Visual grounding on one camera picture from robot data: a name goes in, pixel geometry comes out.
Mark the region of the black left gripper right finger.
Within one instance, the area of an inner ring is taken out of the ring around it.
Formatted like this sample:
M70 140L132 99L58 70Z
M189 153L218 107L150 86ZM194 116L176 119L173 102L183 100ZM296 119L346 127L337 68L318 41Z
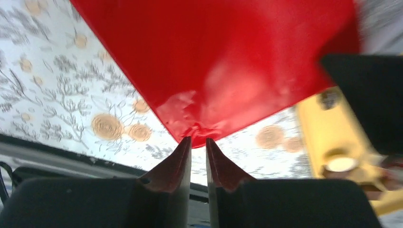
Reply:
M342 179L263 179L206 140L213 228L379 228L362 189Z

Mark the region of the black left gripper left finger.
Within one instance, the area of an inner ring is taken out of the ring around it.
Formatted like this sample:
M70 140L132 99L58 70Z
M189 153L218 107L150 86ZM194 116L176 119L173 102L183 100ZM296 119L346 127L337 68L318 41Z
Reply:
M139 178L23 181L0 214L3 228L185 228L191 138Z

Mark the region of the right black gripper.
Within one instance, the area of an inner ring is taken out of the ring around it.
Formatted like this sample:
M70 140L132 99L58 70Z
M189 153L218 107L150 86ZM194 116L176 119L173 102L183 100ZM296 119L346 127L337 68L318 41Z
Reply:
M403 153L403 57L328 54L321 65L341 89L372 146Z

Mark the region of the red box lid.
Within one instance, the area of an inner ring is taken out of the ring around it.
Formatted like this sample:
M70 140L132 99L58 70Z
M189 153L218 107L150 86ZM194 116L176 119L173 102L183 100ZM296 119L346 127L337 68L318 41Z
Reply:
M360 52L353 0L74 0L175 140L221 139L333 85Z

